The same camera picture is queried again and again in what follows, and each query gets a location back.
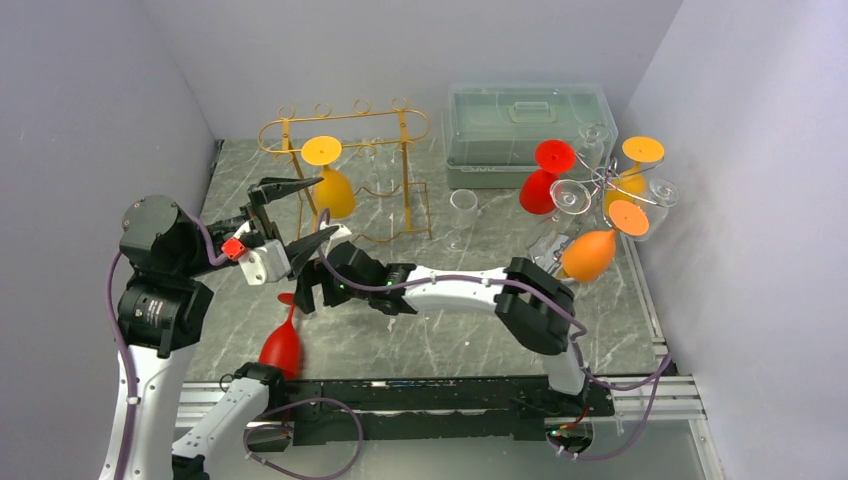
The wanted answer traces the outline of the orange goblet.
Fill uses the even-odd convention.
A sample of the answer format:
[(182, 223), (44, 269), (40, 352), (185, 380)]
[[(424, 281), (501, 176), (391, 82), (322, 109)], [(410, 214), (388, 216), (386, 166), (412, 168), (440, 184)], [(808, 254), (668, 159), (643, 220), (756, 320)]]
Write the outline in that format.
[(614, 260), (619, 233), (641, 236), (650, 229), (647, 213), (633, 202), (612, 201), (601, 213), (610, 227), (581, 234), (563, 252), (560, 263), (567, 278), (580, 283), (595, 281)]

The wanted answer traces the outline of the clear ribbed wine glass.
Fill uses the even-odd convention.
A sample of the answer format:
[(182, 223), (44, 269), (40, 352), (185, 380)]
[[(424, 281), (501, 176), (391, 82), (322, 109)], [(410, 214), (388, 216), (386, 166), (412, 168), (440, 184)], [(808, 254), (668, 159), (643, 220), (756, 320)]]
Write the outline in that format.
[(649, 228), (646, 233), (631, 235), (631, 238), (635, 242), (645, 242), (651, 238), (664, 223), (679, 198), (680, 192), (675, 184), (662, 178), (651, 178), (646, 188), (635, 198), (635, 204), (647, 216)]

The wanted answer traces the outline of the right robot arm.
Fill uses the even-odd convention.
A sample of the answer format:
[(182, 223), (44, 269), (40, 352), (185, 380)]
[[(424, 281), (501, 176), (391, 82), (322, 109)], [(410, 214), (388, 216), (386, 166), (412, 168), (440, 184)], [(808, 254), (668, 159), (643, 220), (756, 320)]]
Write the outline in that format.
[(298, 256), (289, 278), (294, 303), (315, 311), (313, 289), (323, 304), (365, 302), (387, 316), (461, 310), (492, 314), (513, 338), (542, 360), (557, 411), (574, 415), (590, 399), (588, 378), (572, 336), (584, 332), (575, 316), (573, 291), (531, 260), (514, 257), (505, 267), (444, 271), (414, 263), (388, 263), (345, 241), (313, 259)]

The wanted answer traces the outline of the red goblet back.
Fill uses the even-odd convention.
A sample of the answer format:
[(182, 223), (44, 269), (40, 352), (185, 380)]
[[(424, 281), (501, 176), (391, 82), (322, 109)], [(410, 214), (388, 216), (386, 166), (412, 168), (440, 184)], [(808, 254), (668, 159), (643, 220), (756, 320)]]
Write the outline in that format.
[(294, 325), (298, 309), (293, 293), (280, 293), (277, 300), (287, 307), (286, 318), (267, 337), (260, 351), (259, 362), (280, 369), (286, 380), (293, 380), (299, 376), (302, 364), (301, 341)]

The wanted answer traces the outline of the tall clear flute glass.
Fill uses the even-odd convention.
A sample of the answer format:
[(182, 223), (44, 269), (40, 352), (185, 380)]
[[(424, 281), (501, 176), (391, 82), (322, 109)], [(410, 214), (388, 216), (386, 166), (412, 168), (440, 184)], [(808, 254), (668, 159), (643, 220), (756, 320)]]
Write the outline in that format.
[(555, 208), (564, 214), (582, 215), (591, 207), (590, 192), (581, 182), (575, 180), (555, 181), (549, 188), (549, 194)]

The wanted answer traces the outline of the clear stemless glass front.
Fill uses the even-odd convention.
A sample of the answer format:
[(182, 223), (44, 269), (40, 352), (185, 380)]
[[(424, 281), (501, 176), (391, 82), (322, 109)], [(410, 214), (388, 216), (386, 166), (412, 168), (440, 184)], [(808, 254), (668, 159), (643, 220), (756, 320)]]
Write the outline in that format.
[(581, 164), (589, 170), (597, 168), (604, 159), (606, 141), (610, 137), (609, 128), (598, 122), (582, 124), (576, 154)]

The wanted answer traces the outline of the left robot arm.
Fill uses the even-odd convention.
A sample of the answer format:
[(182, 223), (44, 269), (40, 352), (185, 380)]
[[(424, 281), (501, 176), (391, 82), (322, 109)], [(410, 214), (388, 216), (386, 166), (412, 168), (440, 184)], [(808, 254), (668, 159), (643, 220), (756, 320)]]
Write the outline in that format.
[(187, 370), (213, 298), (200, 276), (238, 266), (248, 283), (293, 279), (332, 235), (322, 229), (284, 243), (265, 206), (306, 190), (315, 178), (265, 177), (248, 190), (239, 215), (205, 225), (165, 195), (135, 201), (122, 219), (118, 257), (133, 273), (107, 299), (118, 347), (118, 397), (104, 479), (209, 479), (225, 441), (256, 417), (279, 417), (289, 400), (282, 368), (249, 362), (211, 410), (175, 437)]

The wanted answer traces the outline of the red goblet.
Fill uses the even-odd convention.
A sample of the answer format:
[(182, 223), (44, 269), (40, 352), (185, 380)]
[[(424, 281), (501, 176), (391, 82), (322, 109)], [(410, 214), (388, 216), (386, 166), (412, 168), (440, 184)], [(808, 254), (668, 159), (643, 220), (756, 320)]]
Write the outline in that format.
[(260, 351), (259, 362), (280, 369), (286, 380), (293, 380), (299, 376), (302, 364), (301, 341), (294, 325), (298, 309), (293, 293), (280, 293), (277, 300), (287, 307), (286, 318), (267, 337)]
[(538, 169), (525, 180), (519, 193), (519, 203), (528, 213), (544, 215), (555, 208), (550, 193), (551, 186), (576, 163), (574, 149), (565, 141), (549, 139), (535, 149)]

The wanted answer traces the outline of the gold wire glass rack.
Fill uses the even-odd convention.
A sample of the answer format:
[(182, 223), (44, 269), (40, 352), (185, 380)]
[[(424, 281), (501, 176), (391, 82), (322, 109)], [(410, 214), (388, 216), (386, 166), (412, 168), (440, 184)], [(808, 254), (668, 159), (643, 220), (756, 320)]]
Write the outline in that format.
[[(345, 223), (352, 240), (389, 243), (398, 238), (433, 236), (430, 188), (415, 179), (411, 155), (430, 133), (426, 114), (412, 108), (406, 99), (375, 108), (369, 101), (355, 101), (348, 110), (317, 104), (303, 113), (292, 106), (279, 108), (274, 119), (259, 128), (258, 147), (285, 165), (296, 177), (320, 177), (321, 168), (301, 157), (304, 143), (316, 136), (332, 136), (343, 146), (333, 167), (347, 177), (356, 199), (353, 213), (334, 223)], [(319, 214), (313, 188), (299, 194), (291, 232), (304, 236), (316, 227)]]

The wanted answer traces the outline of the silver wire glass rack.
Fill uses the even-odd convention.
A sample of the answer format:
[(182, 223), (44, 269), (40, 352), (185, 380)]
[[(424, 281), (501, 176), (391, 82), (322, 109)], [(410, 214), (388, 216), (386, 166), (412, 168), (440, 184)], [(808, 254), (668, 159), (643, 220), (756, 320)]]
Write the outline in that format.
[[(594, 170), (589, 170), (582, 165), (577, 154), (576, 158), (577, 161), (574, 166), (568, 172), (562, 174), (559, 180), (571, 179), (581, 182), (592, 196), (590, 209), (587, 213), (577, 216), (564, 214), (556, 208), (548, 214), (537, 215), (541, 219), (533, 227), (526, 241), (529, 259), (548, 271), (552, 271), (554, 267), (559, 265), (562, 253), (579, 234), (595, 225), (610, 226), (609, 221), (604, 218), (605, 213), (601, 213), (605, 193), (609, 188), (610, 180), (624, 171), (618, 167), (616, 159), (607, 155), (606, 149), (604, 159)], [(651, 178), (658, 178), (655, 176), (654, 170), (664, 160), (665, 156), (661, 162), (644, 172), (647, 183)]]

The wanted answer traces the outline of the yellow goblet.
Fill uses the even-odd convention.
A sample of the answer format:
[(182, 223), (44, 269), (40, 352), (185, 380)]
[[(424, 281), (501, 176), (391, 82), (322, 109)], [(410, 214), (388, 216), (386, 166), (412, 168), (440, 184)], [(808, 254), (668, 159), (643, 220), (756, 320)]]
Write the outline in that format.
[(636, 203), (637, 197), (647, 191), (644, 172), (664, 159), (665, 148), (658, 140), (647, 136), (633, 136), (622, 143), (622, 153), (632, 163), (608, 183), (603, 210), (607, 212), (615, 201)]
[(343, 151), (342, 143), (332, 136), (316, 136), (301, 148), (301, 157), (309, 165), (321, 168), (322, 180), (314, 185), (313, 199), (318, 212), (328, 209), (332, 218), (350, 216), (356, 199), (350, 181), (333, 167)]

